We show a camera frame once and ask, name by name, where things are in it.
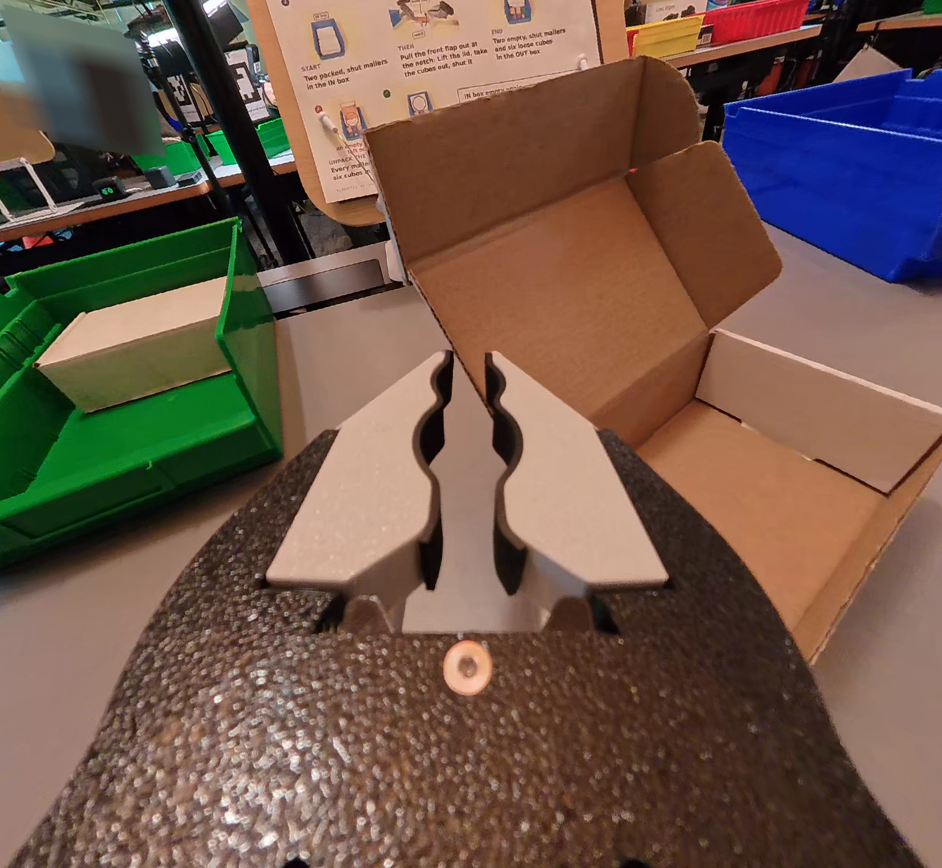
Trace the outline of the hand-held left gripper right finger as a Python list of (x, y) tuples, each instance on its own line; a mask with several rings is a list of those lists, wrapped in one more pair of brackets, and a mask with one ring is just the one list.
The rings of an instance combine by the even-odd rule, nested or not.
[(596, 427), (498, 352), (485, 355), (497, 484), (494, 562), (543, 629), (616, 629), (601, 596), (659, 591), (663, 565)]

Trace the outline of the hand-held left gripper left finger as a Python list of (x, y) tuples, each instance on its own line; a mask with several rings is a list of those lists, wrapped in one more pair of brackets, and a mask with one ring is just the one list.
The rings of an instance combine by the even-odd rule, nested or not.
[(268, 566), (269, 585), (334, 595), (341, 629), (401, 629), (443, 558), (440, 485), (454, 356), (438, 351), (336, 430)]

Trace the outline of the green plastic bin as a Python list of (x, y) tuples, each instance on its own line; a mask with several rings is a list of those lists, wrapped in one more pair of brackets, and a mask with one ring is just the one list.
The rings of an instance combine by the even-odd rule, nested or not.
[[(38, 362), (82, 312), (223, 281), (221, 374), (91, 413)], [(275, 323), (238, 219), (8, 278), (2, 294), (1, 565), (282, 456)]]

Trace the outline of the white cardboard mailer box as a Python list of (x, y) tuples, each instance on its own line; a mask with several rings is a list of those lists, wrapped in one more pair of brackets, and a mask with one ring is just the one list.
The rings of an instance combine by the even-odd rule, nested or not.
[(85, 413), (226, 374), (216, 338), (226, 286), (219, 277), (83, 311), (34, 366)]
[(401, 261), (477, 391), (502, 355), (730, 543), (814, 661), (940, 466), (940, 402), (833, 326), (723, 322), (782, 261), (686, 80), (642, 56), (366, 133)]

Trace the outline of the blue plastic bin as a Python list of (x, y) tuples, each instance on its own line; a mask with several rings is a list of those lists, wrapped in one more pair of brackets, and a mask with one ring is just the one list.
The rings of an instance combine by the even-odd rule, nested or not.
[(941, 72), (725, 108), (722, 145), (759, 216), (883, 281), (941, 276)]

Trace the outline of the grey desk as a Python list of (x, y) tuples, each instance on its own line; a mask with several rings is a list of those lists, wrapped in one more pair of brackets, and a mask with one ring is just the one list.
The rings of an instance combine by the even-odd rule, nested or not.
[[(724, 329), (940, 405), (940, 280), (895, 285), (776, 228), (783, 271)], [(276, 323), (286, 460), (446, 341), (412, 287)], [(412, 595), (408, 632), (535, 632), (493, 572), (488, 512), (500, 462), (455, 369), (445, 447), (444, 562)], [(218, 527), (279, 464), (2, 572), (2, 813), (6, 866), (82, 760), (137, 639)], [(841, 740), (927, 866), (940, 866), (940, 474), (903, 521), (815, 662)]]

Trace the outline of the small green bin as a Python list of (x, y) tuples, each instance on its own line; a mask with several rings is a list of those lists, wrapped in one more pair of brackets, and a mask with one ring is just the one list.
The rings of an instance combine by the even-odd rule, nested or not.
[[(256, 126), (255, 131), (267, 158), (273, 158), (290, 151), (288, 134), (283, 119), (262, 122)], [(226, 134), (222, 130), (209, 132), (206, 139), (224, 165), (237, 164), (236, 156)]]

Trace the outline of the black stand pole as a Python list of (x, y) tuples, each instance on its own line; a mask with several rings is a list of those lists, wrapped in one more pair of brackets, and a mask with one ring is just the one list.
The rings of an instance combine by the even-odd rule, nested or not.
[(199, 77), (246, 185), (286, 264), (309, 260), (312, 250), (270, 166), (249, 113), (200, 0), (162, 0)]

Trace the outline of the printed marker tag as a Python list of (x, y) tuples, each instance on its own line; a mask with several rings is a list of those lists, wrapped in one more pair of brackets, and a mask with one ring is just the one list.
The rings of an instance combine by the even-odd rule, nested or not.
[(171, 86), (176, 104), (180, 108), (183, 118), (187, 123), (190, 125), (202, 124), (203, 116), (196, 102), (195, 95), (184, 75), (170, 75), (168, 76), (168, 83)]
[(268, 105), (259, 83), (253, 44), (247, 43), (228, 50), (225, 52), (225, 58), (250, 119), (254, 124), (267, 121), (269, 119)]

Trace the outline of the yellow plastic bin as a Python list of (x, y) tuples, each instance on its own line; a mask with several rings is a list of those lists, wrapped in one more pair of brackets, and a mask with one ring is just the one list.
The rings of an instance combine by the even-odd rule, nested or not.
[(670, 20), (627, 27), (627, 41), (632, 57), (651, 56), (666, 59), (694, 51), (705, 15), (691, 14)]

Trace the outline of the row of red yellow bins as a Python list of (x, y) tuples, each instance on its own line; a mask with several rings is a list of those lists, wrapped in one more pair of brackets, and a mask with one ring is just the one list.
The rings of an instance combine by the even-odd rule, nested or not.
[(744, 53), (770, 50), (800, 40), (817, 38), (820, 32), (821, 24), (806, 25), (760, 38), (749, 38), (721, 45), (697, 48), (692, 51), (671, 55), (661, 60), (677, 70), (683, 70), (704, 63), (715, 63)]

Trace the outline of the black studio light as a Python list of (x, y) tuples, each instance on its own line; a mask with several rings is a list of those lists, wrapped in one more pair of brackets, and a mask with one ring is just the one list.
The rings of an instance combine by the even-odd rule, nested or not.
[(226, 51), (244, 35), (241, 13), (232, 0), (199, 0), (206, 15), (213, 37), (219, 48)]

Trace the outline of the red plastic bin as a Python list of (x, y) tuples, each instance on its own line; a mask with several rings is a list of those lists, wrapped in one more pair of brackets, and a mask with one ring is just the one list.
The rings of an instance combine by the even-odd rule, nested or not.
[(709, 28), (710, 46), (771, 37), (799, 29), (811, 0), (758, 0), (708, 11), (702, 29)]

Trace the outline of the white panel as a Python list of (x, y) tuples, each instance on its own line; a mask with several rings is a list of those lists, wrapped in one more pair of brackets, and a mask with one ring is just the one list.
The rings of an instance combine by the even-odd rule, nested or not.
[(834, 83), (893, 93), (911, 79), (911, 69), (900, 67), (875, 48), (864, 45), (837, 74)]

